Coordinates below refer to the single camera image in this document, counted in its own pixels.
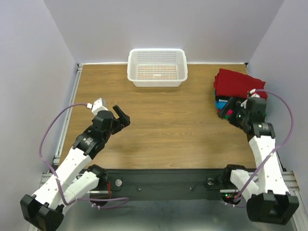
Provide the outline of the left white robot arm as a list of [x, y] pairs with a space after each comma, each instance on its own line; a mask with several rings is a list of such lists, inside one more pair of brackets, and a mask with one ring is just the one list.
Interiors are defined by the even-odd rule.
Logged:
[[76, 179], [77, 174], [105, 147], [110, 137], [130, 125], [130, 117], [118, 105], [109, 111], [101, 100], [86, 104], [94, 114], [92, 125], [77, 136], [65, 160], [57, 169], [50, 168], [52, 176], [33, 194], [20, 201], [24, 219], [41, 231], [55, 231], [65, 213], [92, 190], [107, 185], [105, 170], [90, 166]]

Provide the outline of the red t shirt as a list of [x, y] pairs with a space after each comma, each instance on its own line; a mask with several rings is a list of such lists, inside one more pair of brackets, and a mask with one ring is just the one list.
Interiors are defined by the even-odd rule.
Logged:
[[265, 81], [246, 74], [220, 68], [215, 76], [214, 89], [216, 97], [246, 98], [252, 89], [264, 89]]

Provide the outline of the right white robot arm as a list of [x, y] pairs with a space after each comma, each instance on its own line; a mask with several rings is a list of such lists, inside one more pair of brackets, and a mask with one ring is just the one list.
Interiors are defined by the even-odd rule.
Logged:
[[257, 167], [249, 174], [244, 166], [229, 164], [224, 168], [221, 182], [227, 188], [238, 189], [232, 204], [244, 198], [251, 221], [285, 225], [298, 209], [299, 200], [290, 194], [283, 180], [274, 127], [265, 121], [266, 106], [264, 98], [250, 96], [241, 102], [231, 97], [219, 111], [219, 118], [224, 118], [232, 110], [228, 122], [247, 135]]

